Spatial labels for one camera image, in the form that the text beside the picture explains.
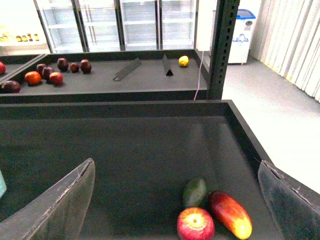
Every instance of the orange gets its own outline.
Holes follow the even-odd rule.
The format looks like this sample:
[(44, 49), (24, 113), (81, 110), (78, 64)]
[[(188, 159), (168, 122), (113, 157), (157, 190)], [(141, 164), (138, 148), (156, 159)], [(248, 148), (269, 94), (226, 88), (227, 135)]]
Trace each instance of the orange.
[(36, 85), (41, 83), (41, 76), (37, 71), (30, 71), (24, 75), (24, 80), (29, 85)]

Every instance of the white wall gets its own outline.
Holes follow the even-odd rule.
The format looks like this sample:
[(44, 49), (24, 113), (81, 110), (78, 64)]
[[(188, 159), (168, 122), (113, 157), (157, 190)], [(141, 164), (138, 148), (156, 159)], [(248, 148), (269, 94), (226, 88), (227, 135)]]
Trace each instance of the white wall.
[[(251, 11), (258, 17), (262, 0), (241, 0), (239, 9)], [(213, 29), (213, 10), (217, 8), (217, 0), (199, 0), (196, 48), (209, 51)]]

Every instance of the dark gray display table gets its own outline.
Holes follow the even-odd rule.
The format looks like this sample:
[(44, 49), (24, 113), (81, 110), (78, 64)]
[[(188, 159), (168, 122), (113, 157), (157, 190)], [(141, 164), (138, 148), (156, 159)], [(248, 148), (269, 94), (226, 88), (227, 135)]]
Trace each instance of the dark gray display table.
[[(164, 55), (172, 76), (165, 70)], [(188, 67), (179, 66), (179, 58), (183, 55), (189, 57)], [(60, 72), (59, 58), (66, 58), (69, 66), (72, 62), (80, 64), (82, 59), (88, 59), (92, 71), (90, 74), (83, 74), (81, 70), (72, 73), (70, 69), (62, 72), (64, 83), (60, 86), (47, 84), (44, 79), (41, 85), (28, 86), (24, 80), (27, 72), (35, 71), (37, 64), (47, 64)], [(139, 59), (141, 65), (121, 81), (113, 81), (117, 72), (134, 59)], [(48, 54), (6, 79), (21, 83), (22, 89), (16, 94), (1, 94), (0, 104), (193, 100), (198, 89), (200, 63), (194, 49)], [(209, 82), (204, 65), (201, 70), (197, 100), (206, 99)]]
[[(231, 101), (5, 104), (0, 124), (0, 221), (92, 158), (81, 240), (178, 239), (182, 190), (194, 177), (245, 207), (251, 239), (283, 239), (258, 183), (269, 158)], [(214, 239), (236, 239), (215, 223)]]

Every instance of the freezer lid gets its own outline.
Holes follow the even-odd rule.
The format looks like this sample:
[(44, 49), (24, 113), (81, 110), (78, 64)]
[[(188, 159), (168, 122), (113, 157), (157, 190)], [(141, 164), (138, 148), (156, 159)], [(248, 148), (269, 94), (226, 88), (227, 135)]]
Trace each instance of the freezer lid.
[(256, 16), (247, 9), (238, 9), (236, 19), (237, 20), (256, 19)]

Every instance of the blue logo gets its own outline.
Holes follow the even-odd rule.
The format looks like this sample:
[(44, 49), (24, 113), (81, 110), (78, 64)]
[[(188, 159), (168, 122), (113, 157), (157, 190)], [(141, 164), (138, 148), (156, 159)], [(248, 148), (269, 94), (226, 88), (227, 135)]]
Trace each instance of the blue logo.
[(246, 36), (244, 34), (240, 34), (237, 38), (233, 38), (232, 42), (236, 42), (236, 43), (244, 43), (244, 42), (249, 42), (249, 39), (246, 38)]

